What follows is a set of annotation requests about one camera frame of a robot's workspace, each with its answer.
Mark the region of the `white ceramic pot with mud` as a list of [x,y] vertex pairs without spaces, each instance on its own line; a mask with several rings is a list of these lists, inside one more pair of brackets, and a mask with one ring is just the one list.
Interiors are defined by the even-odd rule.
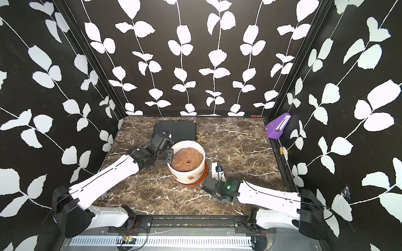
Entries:
[[195,141],[180,141],[172,146],[174,156],[171,164],[168,164],[169,171],[174,175],[193,173],[198,168],[203,168],[206,162],[206,155],[203,147]]

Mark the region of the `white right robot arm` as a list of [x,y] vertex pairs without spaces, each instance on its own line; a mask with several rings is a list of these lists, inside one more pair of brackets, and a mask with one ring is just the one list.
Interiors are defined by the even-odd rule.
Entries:
[[225,181],[207,177],[201,189],[210,194],[215,202],[255,206],[246,221],[235,222],[245,231],[258,233],[277,228],[293,229],[308,238],[326,238],[326,208],[310,190],[277,191],[233,177]]

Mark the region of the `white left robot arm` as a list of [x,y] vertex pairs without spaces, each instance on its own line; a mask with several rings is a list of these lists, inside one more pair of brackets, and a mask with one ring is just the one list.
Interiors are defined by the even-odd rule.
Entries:
[[93,203],[126,178],[159,162],[170,164],[173,144],[171,134],[163,131],[130,149],[94,176],[70,188],[60,186],[55,189],[51,215],[64,237],[73,238],[94,228],[111,228],[125,233],[137,228],[137,216],[128,206],[96,207]]

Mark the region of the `orange pot saucer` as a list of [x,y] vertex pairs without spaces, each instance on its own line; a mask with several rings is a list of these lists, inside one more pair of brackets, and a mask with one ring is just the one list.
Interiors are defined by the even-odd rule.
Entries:
[[198,168],[197,170],[194,170],[193,173],[189,172],[189,174],[186,175],[178,173],[177,175],[174,175],[174,178],[177,182],[183,185],[192,186],[201,183],[206,178],[207,173],[208,165],[205,162],[203,168]]

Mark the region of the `black hard case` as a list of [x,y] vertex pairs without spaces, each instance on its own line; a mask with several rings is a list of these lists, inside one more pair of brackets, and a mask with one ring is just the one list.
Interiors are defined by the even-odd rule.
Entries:
[[188,120],[160,120],[155,123],[152,138],[163,131],[168,131],[171,134],[171,139],[174,143],[180,141],[196,140],[196,122]]

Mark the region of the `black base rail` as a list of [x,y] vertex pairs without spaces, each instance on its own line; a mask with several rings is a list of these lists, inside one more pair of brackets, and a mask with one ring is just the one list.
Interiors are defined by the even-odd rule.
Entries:
[[138,227],[128,233],[102,228],[87,230],[78,236],[250,236],[252,246],[273,244],[276,230],[255,233],[245,231],[235,224],[247,218],[246,215],[140,215]]

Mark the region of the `purple wall bracket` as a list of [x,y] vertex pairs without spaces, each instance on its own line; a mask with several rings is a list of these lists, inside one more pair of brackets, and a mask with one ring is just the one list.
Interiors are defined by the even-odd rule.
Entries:
[[265,132],[269,139],[279,139],[284,131],[284,128],[288,124],[291,118],[291,114],[284,113],[278,118],[272,120],[265,126]]

